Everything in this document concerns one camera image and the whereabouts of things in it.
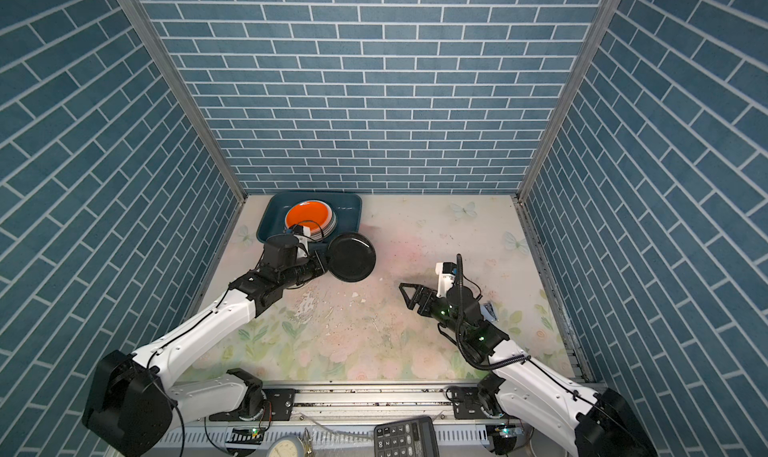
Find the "orange small plate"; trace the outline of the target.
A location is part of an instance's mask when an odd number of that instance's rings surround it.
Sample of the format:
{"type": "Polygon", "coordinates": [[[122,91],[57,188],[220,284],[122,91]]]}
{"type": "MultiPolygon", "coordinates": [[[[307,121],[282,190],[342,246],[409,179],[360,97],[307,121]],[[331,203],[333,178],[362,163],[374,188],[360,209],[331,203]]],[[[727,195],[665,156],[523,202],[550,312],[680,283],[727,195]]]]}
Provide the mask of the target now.
{"type": "Polygon", "coordinates": [[[314,220],[320,224],[326,223],[335,216],[331,206],[321,200],[305,200],[291,207],[284,219],[285,226],[291,228],[299,225],[305,219],[314,220]]]}

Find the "black small plate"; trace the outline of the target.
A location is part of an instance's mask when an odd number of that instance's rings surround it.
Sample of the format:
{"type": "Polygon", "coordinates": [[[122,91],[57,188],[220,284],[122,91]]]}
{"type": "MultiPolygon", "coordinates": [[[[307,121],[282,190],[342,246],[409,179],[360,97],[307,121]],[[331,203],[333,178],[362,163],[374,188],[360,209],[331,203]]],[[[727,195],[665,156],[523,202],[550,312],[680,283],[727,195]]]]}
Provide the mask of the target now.
{"type": "Polygon", "coordinates": [[[345,232],[326,248],[328,271],[337,279],[355,283],[367,278],[376,265],[373,244],[360,233],[345,232]]]}

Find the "white plate cloud emblem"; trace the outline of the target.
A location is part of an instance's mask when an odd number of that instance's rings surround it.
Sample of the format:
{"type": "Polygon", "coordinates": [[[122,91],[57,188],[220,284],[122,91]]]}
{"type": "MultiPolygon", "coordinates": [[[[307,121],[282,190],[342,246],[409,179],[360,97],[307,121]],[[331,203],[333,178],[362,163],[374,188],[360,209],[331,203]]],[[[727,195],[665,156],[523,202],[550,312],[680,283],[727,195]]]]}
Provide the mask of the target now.
{"type": "Polygon", "coordinates": [[[337,218],[332,216],[326,223],[320,224],[311,219],[305,219],[299,222],[299,225],[306,228],[309,232],[309,238],[313,241],[323,241],[330,237],[336,230],[337,218]]]}

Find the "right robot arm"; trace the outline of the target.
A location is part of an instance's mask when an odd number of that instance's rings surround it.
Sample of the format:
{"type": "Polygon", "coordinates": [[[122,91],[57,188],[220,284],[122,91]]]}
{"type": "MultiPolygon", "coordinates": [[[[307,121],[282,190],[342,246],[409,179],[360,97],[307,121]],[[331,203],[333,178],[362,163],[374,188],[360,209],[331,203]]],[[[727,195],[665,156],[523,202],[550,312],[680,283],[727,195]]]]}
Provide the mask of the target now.
{"type": "Polygon", "coordinates": [[[474,397],[487,416],[518,418],[572,456],[657,454],[621,394],[581,385],[532,357],[485,318],[469,288],[452,286],[445,296],[419,284],[399,290],[408,309],[435,319],[466,363],[486,373],[474,397]]]}

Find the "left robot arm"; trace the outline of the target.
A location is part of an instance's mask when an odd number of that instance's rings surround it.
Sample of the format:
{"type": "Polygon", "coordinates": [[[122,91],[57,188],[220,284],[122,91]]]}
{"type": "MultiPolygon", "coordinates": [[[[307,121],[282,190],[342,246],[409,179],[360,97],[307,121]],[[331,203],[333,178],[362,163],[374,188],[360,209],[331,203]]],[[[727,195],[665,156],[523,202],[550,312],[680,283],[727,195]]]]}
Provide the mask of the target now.
{"type": "Polygon", "coordinates": [[[269,238],[259,262],[223,294],[167,334],[130,353],[97,363],[82,414],[83,425],[124,456],[141,456],[167,431],[218,413],[259,419],[261,379],[232,368],[211,380],[179,379],[221,340],[263,314],[286,289],[327,271],[323,247],[295,235],[269,238]]]}

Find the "teal plastic bin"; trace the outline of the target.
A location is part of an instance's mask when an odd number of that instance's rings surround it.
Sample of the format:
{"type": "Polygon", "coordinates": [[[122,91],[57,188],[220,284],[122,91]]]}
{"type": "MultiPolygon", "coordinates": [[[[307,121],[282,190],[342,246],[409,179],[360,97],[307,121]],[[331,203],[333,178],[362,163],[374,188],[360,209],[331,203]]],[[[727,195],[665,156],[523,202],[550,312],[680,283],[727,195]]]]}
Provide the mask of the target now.
{"type": "Polygon", "coordinates": [[[310,200],[327,204],[336,219],[333,229],[324,230],[322,234],[317,233],[317,240],[324,236],[323,242],[330,242],[341,233],[359,230],[362,199],[358,195],[330,191],[289,191],[271,197],[256,232],[257,240],[264,243],[269,237],[284,233],[287,229],[285,218],[289,211],[301,202],[310,200]]]}

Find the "light blue stapler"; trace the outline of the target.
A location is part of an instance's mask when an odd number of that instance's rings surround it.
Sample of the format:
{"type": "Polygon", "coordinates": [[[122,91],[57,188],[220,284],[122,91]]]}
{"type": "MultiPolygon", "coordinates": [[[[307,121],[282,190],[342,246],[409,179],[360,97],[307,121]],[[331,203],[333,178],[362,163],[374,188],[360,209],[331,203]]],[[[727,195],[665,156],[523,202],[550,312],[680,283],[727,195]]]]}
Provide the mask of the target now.
{"type": "Polygon", "coordinates": [[[490,322],[496,322],[498,320],[493,303],[492,302],[485,302],[482,305],[481,309],[482,314],[484,317],[490,321],[490,322]]]}

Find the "black calculator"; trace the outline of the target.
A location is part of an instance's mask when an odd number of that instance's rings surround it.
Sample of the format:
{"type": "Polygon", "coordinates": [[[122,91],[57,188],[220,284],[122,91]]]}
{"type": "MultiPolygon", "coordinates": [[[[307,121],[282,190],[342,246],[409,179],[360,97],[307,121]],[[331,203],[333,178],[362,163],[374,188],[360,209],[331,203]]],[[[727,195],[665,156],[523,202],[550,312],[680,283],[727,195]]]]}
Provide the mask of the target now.
{"type": "Polygon", "coordinates": [[[437,434],[428,416],[377,425],[373,431],[375,457],[439,457],[437,434]]]}

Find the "green circuit board right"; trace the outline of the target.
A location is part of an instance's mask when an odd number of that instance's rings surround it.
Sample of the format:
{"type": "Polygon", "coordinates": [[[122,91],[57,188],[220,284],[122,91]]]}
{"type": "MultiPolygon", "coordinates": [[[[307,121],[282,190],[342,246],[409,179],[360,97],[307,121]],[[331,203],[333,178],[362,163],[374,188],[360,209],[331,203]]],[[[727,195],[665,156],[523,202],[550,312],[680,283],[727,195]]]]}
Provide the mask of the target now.
{"type": "Polygon", "coordinates": [[[508,456],[517,447],[520,439],[518,427],[509,425],[487,425],[485,427],[489,452],[496,456],[508,456]]]}

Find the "green circuit board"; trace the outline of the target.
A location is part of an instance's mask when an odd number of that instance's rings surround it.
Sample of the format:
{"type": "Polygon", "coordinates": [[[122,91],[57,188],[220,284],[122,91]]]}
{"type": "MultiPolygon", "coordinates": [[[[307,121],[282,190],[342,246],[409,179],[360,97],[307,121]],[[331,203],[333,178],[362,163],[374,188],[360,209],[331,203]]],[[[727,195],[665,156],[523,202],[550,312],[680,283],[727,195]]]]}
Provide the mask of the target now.
{"type": "Polygon", "coordinates": [[[226,440],[226,447],[228,449],[250,450],[254,446],[263,444],[265,434],[264,428],[233,428],[226,440]]]}
{"type": "Polygon", "coordinates": [[[485,427],[489,452],[496,456],[508,456],[517,447],[520,439],[518,427],[509,425],[487,425],[485,427]]]}

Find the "green circuit board left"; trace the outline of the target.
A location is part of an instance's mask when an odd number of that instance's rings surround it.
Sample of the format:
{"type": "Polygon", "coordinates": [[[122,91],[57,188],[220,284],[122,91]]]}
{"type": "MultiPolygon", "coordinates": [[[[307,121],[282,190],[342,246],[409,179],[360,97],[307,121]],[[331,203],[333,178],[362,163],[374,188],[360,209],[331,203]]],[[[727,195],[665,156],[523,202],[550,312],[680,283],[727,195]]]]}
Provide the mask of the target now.
{"type": "Polygon", "coordinates": [[[254,446],[263,444],[265,434],[264,428],[233,428],[226,440],[226,447],[228,449],[250,450],[254,446]]]}

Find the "round white clock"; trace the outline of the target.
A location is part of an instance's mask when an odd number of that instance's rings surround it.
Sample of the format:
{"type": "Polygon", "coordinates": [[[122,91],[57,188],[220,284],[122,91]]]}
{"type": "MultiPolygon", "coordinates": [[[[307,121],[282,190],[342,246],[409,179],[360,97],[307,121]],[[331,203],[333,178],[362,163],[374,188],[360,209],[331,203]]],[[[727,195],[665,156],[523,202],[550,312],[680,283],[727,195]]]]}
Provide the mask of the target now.
{"type": "Polygon", "coordinates": [[[309,457],[313,454],[311,443],[299,435],[278,438],[269,448],[268,457],[309,457]]]}

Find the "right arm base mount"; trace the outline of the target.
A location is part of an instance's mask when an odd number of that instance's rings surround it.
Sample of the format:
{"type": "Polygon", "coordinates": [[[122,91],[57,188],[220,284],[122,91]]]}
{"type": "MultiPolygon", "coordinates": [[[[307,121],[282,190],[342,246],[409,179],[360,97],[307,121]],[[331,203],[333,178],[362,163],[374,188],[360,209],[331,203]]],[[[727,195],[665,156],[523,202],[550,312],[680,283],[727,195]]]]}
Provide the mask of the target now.
{"type": "Polygon", "coordinates": [[[457,420],[501,419],[506,413],[496,398],[498,389],[478,383],[476,386],[448,386],[444,395],[457,420]]]}

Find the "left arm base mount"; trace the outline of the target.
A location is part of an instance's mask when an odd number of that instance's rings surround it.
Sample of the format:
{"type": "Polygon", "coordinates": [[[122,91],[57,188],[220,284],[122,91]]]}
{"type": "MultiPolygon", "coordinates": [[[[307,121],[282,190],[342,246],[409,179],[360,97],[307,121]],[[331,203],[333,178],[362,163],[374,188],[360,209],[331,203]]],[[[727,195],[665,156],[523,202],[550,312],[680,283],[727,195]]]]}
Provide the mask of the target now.
{"type": "Polygon", "coordinates": [[[289,421],[297,390],[293,388],[266,388],[246,397],[245,403],[233,411],[220,412],[208,417],[213,422],[266,423],[289,421]]]}

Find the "aluminium rail frame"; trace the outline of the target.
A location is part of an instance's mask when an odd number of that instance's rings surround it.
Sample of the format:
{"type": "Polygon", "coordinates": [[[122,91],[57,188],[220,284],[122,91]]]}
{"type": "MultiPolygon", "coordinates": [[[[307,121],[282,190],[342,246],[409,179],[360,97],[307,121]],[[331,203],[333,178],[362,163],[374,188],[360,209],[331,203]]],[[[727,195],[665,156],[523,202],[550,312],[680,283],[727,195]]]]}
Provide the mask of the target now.
{"type": "Polygon", "coordinates": [[[267,456],[280,437],[299,435],[312,445],[311,456],[374,456],[373,431],[377,425],[428,416],[433,420],[440,456],[496,456],[488,451],[487,425],[518,427],[520,439],[508,456],[572,456],[557,443],[518,418],[457,420],[444,395],[452,385],[393,384],[303,386],[297,390],[289,421],[266,423],[213,422],[204,417],[166,432],[141,456],[267,456]],[[264,428],[261,446],[228,449],[233,428],[264,428]]]}

